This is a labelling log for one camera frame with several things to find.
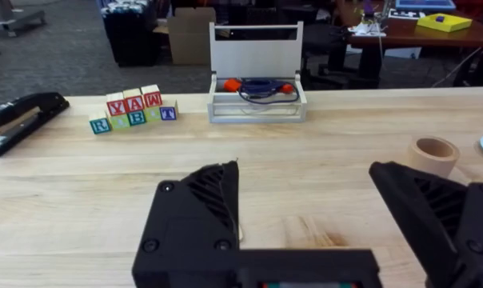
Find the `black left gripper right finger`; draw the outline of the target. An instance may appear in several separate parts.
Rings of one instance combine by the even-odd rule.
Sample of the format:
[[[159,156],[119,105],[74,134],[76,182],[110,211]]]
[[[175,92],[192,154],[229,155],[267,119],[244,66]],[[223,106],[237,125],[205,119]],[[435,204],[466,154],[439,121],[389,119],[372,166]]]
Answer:
[[[483,288],[483,182],[463,185],[396,162],[369,168],[432,288]]]

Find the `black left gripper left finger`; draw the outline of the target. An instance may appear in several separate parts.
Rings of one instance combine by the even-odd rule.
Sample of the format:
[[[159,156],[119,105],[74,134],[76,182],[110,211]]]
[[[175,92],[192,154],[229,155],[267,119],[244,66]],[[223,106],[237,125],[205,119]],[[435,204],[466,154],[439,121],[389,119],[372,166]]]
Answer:
[[[229,260],[240,242],[238,184],[235,161],[160,182],[131,270],[135,286],[235,286]]]

